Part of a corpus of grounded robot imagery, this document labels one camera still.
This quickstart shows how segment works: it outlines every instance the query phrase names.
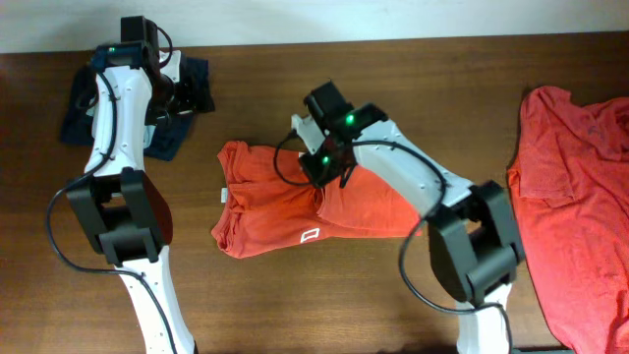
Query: red t-shirt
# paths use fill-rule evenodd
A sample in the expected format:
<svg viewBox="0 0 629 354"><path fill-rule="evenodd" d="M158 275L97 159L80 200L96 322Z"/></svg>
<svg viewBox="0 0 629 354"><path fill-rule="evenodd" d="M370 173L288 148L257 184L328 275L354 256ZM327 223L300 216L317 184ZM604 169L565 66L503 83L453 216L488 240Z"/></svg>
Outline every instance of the red t-shirt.
<svg viewBox="0 0 629 354"><path fill-rule="evenodd" d="M245 258L327 237L403 237L418 214L395 190L357 167L344 189L338 180L324 189L284 183L273 169L273 147L229 142L218 154L228 198L212 236L218 247ZM289 179L307 182L299 153L281 150L278 167Z"/></svg>
<svg viewBox="0 0 629 354"><path fill-rule="evenodd" d="M520 117L509 187L548 327L577 353L629 353L629 98L538 88Z"/></svg>

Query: black cable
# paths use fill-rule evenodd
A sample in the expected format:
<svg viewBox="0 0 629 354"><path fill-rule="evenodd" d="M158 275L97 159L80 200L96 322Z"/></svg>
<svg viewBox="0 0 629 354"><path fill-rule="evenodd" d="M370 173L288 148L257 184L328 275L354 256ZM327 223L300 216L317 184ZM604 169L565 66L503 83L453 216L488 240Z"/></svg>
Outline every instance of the black cable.
<svg viewBox="0 0 629 354"><path fill-rule="evenodd" d="M159 30L162 34L164 34L166 41L168 41L168 58L166 58L166 60L164 60L163 62L159 63L159 68L161 69L165 67L166 65L168 65L168 63L170 62L170 58L172 58L173 56L173 41L170 39L170 35L168 35L168 33L166 33L164 29L158 27L157 30Z"/></svg>
<svg viewBox="0 0 629 354"><path fill-rule="evenodd" d="M89 81L89 86L88 88L84 89L83 92L79 93L79 96L77 97L77 99L75 100L75 108L77 108L78 110L81 111L87 111L93 107L96 106L96 104L98 104L98 87L96 86L96 73L90 68L90 67L86 67L86 70L91 70L91 80ZM81 102L85 99L85 98L89 98L89 97L94 97L94 101L92 103L89 103L85 106L81 105Z"/></svg>
<svg viewBox="0 0 629 354"><path fill-rule="evenodd" d="M168 323L168 319L166 318L166 314L164 313L164 310L159 304L159 301L157 300L157 298L155 297L155 294L150 289L150 286L148 285L146 280L144 280L142 275L136 274L132 271L127 271L127 270L88 268L88 267L83 267L80 265L75 265L70 260L68 260L68 258L66 258L66 256L61 252L61 250L57 246L57 243L55 242L55 239L52 235L52 226L51 226L50 219L52 215L52 209L57 204L57 201L59 200L59 198L61 198L61 196L63 196L63 194L68 192L69 190L81 185L85 180L87 180L87 178L91 177L94 173L96 173L96 171L98 171L102 166L104 166L105 163L107 163L107 161L111 158L111 153L113 152L113 149L115 147L116 135L117 135L117 130L118 130L118 111L117 111L117 105L116 105L116 95L114 94L114 90L111 87L111 84L109 84L109 81L107 81L107 79L105 78L105 76L102 73L98 73L98 76L100 77L100 79L102 79L105 82L105 85L107 86L107 90L109 91L109 99L111 100L111 106L113 109L112 119L111 119L112 129L111 129L111 138L109 140L109 147L107 148L106 153L102 153L102 159L100 160L100 162L98 162L96 166L94 166L92 169L90 169L90 171L86 172L81 177L76 178L74 181L68 183L64 188L57 191L54 197L52 197L52 199L50 200L50 203L48 204L48 208L46 209L46 218L45 218L46 234L48 235L48 241L50 242L50 245L52 246L52 250L55 252L57 257L59 257L61 262L63 262L66 266L72 268L73 270L91 273L91 274L128 275L134 278L135 280L139 281L140 284L144 287L144 289L146 289L146 292L148 293L148 296L150 296L150 299L155 304L155 308L157 308L157 312L159 312L159 316L161 317L161 319L164 322L164 325L166 326L166 332L168 333L168 339L170 340L170 346L173 351L173 354L177 354L177 349L175 347L175 340L173 337L172 330L170 328L170 324Z"/></svg>
<svg viewBox="0 0 629 354"><path fill-rule="evenodd" d="M411 244L411 241L413 240L413 237L424 226L424 224L426 223L426 220L429 217L433 216L441 208L441 204L443 202L443 199L445 198L445 187L447 186L447 181L445 180L445 177L443 177L443 174L441 173L441 171L439 171L439 169L430 160L428 160L425 156L417 153L416 151L414 151L413 149L411 149L409 147L405 147L405 146L402 146L402 145L400 145L398 143L388 142L388 141L364 141L364 142L352 143L353 147L380 146L380 145L388 146L388 147L391 147L391 148L399 148L399 149L401 149L401 150L411 154L413 157L416 157L423 164L425 164L429 169L431 169L432 172L434 172L434 174L439 179L439 183L440 183L440 188L439 188L439 192L440 193L439 193L439 197L437 198L436 203L434 204L434 206L432 206L429 209L428 212L426 212L425 215L423 215L422 220L420 222L418 222L417 225L415 225L415 227L413 227L413 229L411 230L409 235L404 240L404 243L400 247L400 253L399 253L399 257L398 257L398 267L399 267L399 270L400 270L400 275L402 276L402 280L404 280L404 283L411 290L413 295L415 295L417 298L422 300L422 302L424 302L426 305L428 305L432 309L440 311L440 312L445 313L445 314L450 314L450 315L472 315L472 314L477 313L478 311L486 310L486 309L489 309L489 308L496 308L500 312L500 314L504 317L507 341L509 343L509 351L508 351L508 353L511 353L513 351L513 334L511 332L511 324L509 323L509 317L507 315L507 312L506 312L506 310L504 310L504 307L501 304L499 304L499 303L484 303L484 304L482 304L479 307L474 308L474 309L450 309L450 308L446 308L446 307L443 307L443 306L440 306L440 305L437 305L437 304L433 303L433 301L431 301L426 296L424 296L424 294L422 294L415 287L415 285L413 284L413 282L411 281L411 279L407 275L406 269L405 269L405 266L404 266L404 261L406 259L406 252L408 251L409 245Z"/></svg>
<svg viewBox="0 0 629 354"><path fill-rule="evenodd" d="M279 176L279 178L284 181L284 183L288 183L291 186L296 186L296 187L306 187L306 186L311 186L314 183L312 182L294 182L294 181L289 181L288 179L286 179L286 177L284 177L284 175L279 171L279 166L277 165L277 156L279 156L279 151L280 149L284 146L284 144L286 144L286 142L297 138L297 131L295 131L294 129L288 133L288 135L286 136L286 138L284 138L283 141L281 141L277 147L275 147L275 154L273 155L273 168L275 169L275 173L277 173L277 175Z"/></svg>

